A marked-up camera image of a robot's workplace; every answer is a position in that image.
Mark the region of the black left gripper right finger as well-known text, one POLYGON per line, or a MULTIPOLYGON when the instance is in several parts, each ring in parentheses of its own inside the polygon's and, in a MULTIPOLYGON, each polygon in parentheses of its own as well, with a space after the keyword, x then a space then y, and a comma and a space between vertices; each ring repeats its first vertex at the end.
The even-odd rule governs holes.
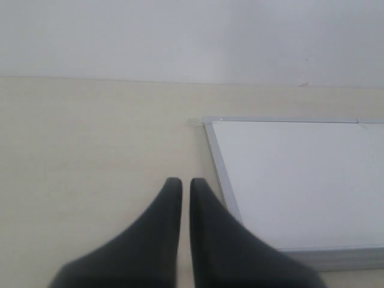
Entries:
POLYGON ((196 287, 325 287, 316 271, 241 225, 203 178, 190 183, 190 245, 196 287))

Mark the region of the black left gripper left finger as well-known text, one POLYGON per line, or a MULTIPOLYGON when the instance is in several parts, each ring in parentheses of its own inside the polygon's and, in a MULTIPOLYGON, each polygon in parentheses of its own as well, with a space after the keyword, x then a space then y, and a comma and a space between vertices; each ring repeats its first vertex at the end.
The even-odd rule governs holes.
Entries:
POLYGON ((66 264, 50 287, 176 287, 182 182, 167 178, 144 213, 117 237, 66 264))

